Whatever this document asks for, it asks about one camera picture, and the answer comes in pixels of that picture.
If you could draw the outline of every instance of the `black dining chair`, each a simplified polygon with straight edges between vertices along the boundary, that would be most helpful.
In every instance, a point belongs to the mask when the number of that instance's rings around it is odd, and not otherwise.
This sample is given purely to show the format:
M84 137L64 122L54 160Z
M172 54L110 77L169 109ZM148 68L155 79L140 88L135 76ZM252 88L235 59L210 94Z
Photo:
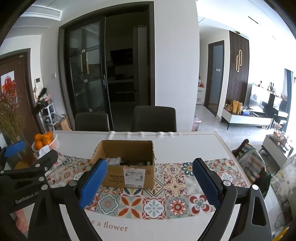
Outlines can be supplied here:
M137 106L133 111L132 131L177 132L176 110L165 106Z
M109 118L104 111L82 112L75 116L76 131L110 131Z

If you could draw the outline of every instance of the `wood slat wall panel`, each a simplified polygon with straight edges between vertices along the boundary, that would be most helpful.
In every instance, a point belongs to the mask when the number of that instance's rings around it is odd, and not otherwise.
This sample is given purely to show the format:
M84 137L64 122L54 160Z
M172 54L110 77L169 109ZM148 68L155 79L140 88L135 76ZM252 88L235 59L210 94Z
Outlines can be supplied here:
M229 31L229 38L230 67L226 103L230 104L236 100L244 104L249 76L249 40L231 31ZM236 60L240 49L242 50L242 66L237 72Z

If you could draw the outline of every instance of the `striped cloth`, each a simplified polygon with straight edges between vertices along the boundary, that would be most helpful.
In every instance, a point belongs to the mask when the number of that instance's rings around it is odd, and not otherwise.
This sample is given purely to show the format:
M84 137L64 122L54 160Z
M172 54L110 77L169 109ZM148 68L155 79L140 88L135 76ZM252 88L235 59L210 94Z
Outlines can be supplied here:
M259 173L265 167L265 163L256 148L246 143L237 155L237 161L244 170L250 183L259 177Z

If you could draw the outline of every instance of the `fruit basket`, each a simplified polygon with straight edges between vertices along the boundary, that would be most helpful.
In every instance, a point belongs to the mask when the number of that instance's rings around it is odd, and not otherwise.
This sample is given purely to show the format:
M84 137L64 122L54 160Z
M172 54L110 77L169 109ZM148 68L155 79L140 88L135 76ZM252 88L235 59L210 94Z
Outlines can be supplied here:
M56 133L52 133L53 136L53 141L48 145L50 150L57 150L58 146L59 146L59 140L57 138L57 134ZM36 153L39 153L39 150L36 149L35 147L35 142L32 145L32 150Z

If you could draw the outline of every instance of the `chair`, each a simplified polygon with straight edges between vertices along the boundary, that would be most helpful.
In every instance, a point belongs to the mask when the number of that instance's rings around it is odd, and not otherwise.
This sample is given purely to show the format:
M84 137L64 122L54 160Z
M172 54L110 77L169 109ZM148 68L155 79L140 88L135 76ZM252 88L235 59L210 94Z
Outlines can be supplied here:
M82 112L75 116L76 131L110 131L109 118L104 111Z
M252 156L249 157L247 165L240 162L240 159L251 150L254 151L252 153ZM261 158L259 152L252 145L249 144L248 139L245 139L237 149L232 151L232 153L243 168L250 183L256 184L259 187L263 198L265 198L270 186L272 175L266 171L265 163Z
M177 132L176 110L164 106L137 106L133 111L132 131Z

